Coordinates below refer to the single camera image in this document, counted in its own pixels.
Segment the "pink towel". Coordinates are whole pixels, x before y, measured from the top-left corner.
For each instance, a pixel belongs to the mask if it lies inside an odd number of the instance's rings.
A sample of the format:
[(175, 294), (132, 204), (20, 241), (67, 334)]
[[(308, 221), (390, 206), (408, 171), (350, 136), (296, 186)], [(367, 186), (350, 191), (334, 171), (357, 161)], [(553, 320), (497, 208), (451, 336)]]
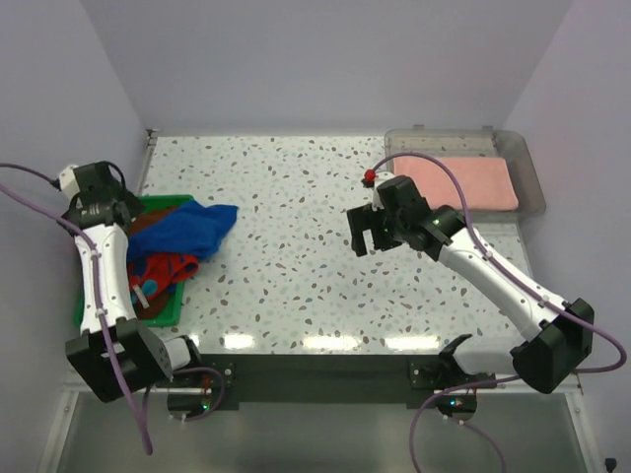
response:
[[(519, 200), (506, 161), (496, 157), (439, 158), (455, 176), (470, 211), (514, 211)], [(393, 173), (407, 175), (432, 208), (461, 209), (453, 181), (438, 165), (410, 156), (393, 161)]]

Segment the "blue towel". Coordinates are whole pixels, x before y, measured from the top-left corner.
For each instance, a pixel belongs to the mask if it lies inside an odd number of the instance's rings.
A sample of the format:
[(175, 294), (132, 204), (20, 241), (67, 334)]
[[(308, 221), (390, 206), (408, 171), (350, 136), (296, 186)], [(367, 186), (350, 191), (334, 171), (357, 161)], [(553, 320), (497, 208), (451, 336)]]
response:
[(204, 207), (187, 201), (166, 217), (128, 238), (127, 261), (154, 253), (176, 253), (204, 260), (216, 254), (237, 222), (239, 207)]

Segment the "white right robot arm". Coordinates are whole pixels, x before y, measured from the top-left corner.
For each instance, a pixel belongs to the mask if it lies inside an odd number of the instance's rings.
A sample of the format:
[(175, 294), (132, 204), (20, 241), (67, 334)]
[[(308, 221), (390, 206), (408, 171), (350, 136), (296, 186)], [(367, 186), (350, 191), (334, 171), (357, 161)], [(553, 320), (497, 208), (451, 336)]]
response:
[(369, 170), (362, 180), (371, 203), (347, 211), (351, 247), (357, 256), (403, 244), (458, 273), (506, 315), (519, 337), (506, 343), (461, 335), (439, 363), (444, 383), (458, 387), (474, 375), (515, 374), (544, 394), (556, 387), (590, 354), (593, 308), (581, 299), (567, 303), (518, 270), (449, 205), (430, 208), (413, 180)]

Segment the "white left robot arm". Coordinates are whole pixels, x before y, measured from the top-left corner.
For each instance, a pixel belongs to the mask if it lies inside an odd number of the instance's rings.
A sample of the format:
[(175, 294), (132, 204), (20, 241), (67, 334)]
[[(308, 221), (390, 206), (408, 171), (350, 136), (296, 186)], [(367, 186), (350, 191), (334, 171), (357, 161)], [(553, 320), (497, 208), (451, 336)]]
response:
[(135, 314), (126, 269), (127, 231), (144, 206), (109, 162), (70, 165), (58, 176), (83, 274), (83, 319), (66, 358), (103, 402), (171, 378), (198, 384), (205, 364), (187, 336), (162, 341)]

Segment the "green plastic bin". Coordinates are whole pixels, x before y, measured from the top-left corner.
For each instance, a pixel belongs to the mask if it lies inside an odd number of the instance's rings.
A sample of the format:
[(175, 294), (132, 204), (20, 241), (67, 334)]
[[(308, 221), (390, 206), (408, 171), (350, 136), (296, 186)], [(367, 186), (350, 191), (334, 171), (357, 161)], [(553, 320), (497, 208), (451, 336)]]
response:
[[(171, 207), (179, 207), (185, 202), (192, 201), (193, 197), (188, 194), (172, 194), (172, 195), (141, 195), (140, 201), (145, 206), (144, 213), (152, 213), (162, 211)], [(166, 291), (164, 296), (158, 297), (158, 307), (161, 311), (151, 311), (151, 317), (145, 317), (141, 314), (139, 318), (145, 325), (152, 328), (165, 328), (178, 325), (180, 320), (181, 303), (184, 292), (185, 282), (180, 281), (172, 287), (170, 291)], [(83, 319), (84, 295), (83, 290), (79, 289), (78, 297), (73, 308), (72, 323), (79, 328)]]

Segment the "red patterned towel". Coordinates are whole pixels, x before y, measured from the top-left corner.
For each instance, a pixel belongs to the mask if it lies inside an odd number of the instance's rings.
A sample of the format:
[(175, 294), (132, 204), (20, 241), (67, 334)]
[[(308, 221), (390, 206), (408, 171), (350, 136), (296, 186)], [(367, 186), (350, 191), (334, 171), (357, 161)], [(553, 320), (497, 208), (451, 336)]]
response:
[(142, 302), (139, 294), (149, 303), (162, 293), (172, 292), (178, 283), (194, 275), (198, 267), (199, 260), (194, 255), (167, 252), (129, 262), (127, 275), (132, 302)]

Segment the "clear plastic container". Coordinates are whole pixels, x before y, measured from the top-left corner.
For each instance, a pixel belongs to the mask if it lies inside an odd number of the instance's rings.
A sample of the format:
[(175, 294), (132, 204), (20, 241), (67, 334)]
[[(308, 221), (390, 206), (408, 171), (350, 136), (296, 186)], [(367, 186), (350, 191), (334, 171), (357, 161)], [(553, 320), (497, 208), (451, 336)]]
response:
[(519, 223), (542, 215), (545, 198), (533, 165), (526, 140), (517, 132), (479, 129), (427, 129), (422, 125), (410, 129), (393, 129), (385, 135), (386, 153), (421, 152), (435, 158), (467, 159), (493, 157), (505, 161), (518, 206), (511, 211), (474, 210), (478, 223)]

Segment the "brown towel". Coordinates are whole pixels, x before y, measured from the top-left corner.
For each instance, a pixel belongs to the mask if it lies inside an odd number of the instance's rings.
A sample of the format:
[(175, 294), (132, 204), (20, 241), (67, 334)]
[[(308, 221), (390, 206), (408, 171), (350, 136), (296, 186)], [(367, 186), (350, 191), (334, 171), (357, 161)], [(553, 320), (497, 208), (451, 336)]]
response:
[[(145, 229), (151, 227), (154, 224), (157, 224), (158, 222), (161, 222), (168, 214), (170, 214), (175, 209), (176, 207), (171, 207), (168, 209), (164, 209), (162, 211), (141, 215), (134, 223), (131, 224), (131, 227), (128, 233), (128, 236), (130, 237), (130, 242), (131, 242), (131, 238), (134, 237), (136, 234), (140, 233), (141, 231), (144, 231)], [(137, 317), (139, 318), (141, 314), (144, 314), (145, 317), (151, 317), (152, 310), (161, 311), (161, 309), (158, 307), (158, 297), (159, 296), (157, 296), (151, 302), (149, 302), (147, 307), (144, 307), (141, 303), (133, 304)]]

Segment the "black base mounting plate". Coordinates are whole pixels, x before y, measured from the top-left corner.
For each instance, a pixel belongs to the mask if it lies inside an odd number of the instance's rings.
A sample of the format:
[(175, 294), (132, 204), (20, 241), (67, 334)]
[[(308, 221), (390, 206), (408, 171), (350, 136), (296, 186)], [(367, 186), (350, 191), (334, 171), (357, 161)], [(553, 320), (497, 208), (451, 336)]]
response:
[(221, 410), (245, 403), (403, 404), (417, 408), (434, 391), (487, 380), (468, 375), (442, 355), (204, 355), (204, 367)]

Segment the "aluminium frame rail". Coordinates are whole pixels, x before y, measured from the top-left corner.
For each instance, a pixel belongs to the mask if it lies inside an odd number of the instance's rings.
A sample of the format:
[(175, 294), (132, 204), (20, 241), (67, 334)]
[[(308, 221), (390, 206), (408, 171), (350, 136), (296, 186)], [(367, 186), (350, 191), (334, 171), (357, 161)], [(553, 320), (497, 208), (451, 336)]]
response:
[[(515, 229), (517, 223), (474, 222), (455, 176), (431, 155), (389, 155), (385, 138), (368, 136), (155, 137), (139, 182), (126, 184), (134, 195), (188, 194), (204, 207), (234, 205), (239, 212), (219, 251), (198, 259), (197, 272), (184, 280), (178, 325), (146, 326), (164, 342), (189, 337), (200, 359), (445, 356), (461, 335), (485, 342), (517, 340), (518, 330), (500, 309), (425, 253), (406, 244), (374, 250), (370, 233), (364, 234), (367, 255), (356, 256), (351, 249), (346, 211), (373, 198), (361, 182), (365, 171), (393, 173), (393, 161), (406, 156), (444, 170), (467, 226), (530, 277), (520, 266), (517, 235), (489, 233), (491, 226)], [(487, 380), (440, 390), (525, 383), (515, 374), (486, 374)], [(202, 362), (157, 384), (202, 375), (226, 389), (221, 373)]]

